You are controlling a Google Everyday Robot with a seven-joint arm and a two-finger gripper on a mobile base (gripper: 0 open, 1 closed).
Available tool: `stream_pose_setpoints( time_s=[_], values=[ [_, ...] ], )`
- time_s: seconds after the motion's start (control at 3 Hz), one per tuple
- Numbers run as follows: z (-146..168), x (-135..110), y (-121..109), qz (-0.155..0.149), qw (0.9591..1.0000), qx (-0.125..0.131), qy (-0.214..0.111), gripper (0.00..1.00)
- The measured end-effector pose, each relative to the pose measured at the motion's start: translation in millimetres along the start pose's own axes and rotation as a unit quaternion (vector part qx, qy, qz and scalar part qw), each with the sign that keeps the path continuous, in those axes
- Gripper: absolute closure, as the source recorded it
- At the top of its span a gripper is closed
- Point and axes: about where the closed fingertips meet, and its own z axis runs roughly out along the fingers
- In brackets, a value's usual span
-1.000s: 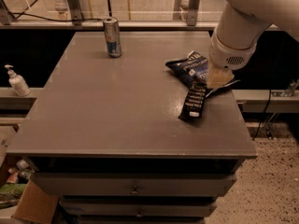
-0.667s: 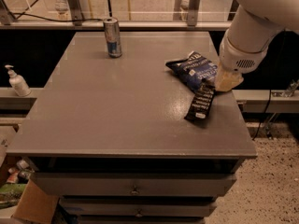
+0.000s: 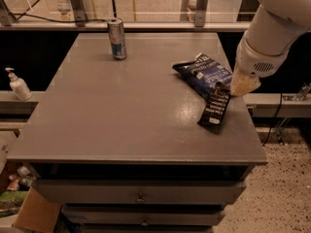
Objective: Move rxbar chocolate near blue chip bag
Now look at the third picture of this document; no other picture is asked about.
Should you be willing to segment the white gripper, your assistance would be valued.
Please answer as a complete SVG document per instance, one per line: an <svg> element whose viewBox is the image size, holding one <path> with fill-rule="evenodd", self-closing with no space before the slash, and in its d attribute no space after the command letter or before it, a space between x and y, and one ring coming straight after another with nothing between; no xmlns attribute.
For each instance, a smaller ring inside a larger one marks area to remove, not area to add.
<svg viewBox="0 0 311 233"><path fill-rule="evenodd" d="M255 50L246 31L236 50L235 66L230 83L230 94L244 96L260 87L259 78L274 75L288 56L288 50L268 55Z"/></svg>

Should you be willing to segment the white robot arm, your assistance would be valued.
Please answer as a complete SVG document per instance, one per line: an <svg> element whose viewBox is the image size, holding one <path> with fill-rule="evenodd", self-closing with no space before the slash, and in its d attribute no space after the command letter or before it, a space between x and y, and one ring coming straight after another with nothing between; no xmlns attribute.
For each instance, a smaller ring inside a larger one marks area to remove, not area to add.
<svg viewBox="0 0 311 233"><path fill-rule="evenodd" d="M230 93L260 87L286 60L295 40L311 28L311 0L258 0L259 7L236 50Z"/></svg>

